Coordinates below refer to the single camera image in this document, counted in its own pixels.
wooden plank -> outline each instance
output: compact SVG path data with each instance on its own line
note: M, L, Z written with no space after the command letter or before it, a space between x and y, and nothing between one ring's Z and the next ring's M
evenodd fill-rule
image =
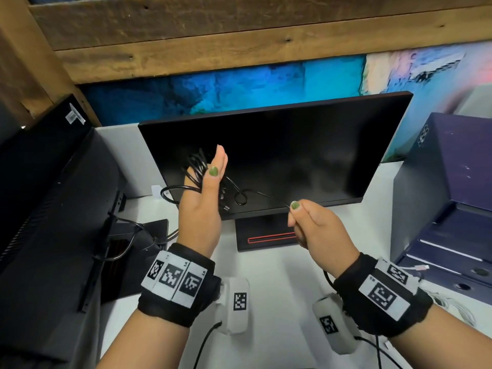
M492 5L492 0L83 0L29 8L54 50Z
M0 0L0 30L17 59L53 103L73 93L90 121L95 126L100 125L89 102L48 44L26 0Z
M60 50L75 83L492 39L492 6Z
M0 99L21 126L31 127L34 119L53 102L16 56L1 31L0 52Z

white sensor device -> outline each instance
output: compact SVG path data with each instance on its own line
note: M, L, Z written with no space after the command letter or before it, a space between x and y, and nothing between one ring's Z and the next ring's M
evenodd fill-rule
M316 301L312 310L331 348L339 355L347 355L359 347L360 341L356 341L354 336L360 336L361 333L352 317L343 312L342 306L342 300L337 294L329 294Z
M249 319L249 282L239 277L223 277L220 296L216 301L216 322L222 321L218 331L233 335L246 331Z

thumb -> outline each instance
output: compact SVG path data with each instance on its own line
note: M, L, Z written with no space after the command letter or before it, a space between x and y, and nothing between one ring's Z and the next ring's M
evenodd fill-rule
M293 201L290 204L290 213L305 235L310 235L310 233L318 227L301 202Z
M202 204L208 207L218 207L218 190L220 175L217 167L210 167L203 177Z

blue mural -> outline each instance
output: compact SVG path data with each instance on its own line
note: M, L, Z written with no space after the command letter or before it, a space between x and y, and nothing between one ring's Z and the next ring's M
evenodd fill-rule
M403 157L433 111L492 83L492 42L401 50L83 86L103 125L409 90L385 161Z

monitor screen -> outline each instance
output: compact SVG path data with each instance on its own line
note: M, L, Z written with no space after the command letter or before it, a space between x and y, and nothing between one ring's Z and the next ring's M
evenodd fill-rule
M410 92L369 95L139 125L169 185L184 180L187 157L217 144L229 157L226 174L246 193L240 206L227 186L225 218L285 212L282 204L309 199L324 206L360 202L412 98ZM172 191L174 199L182 191Z

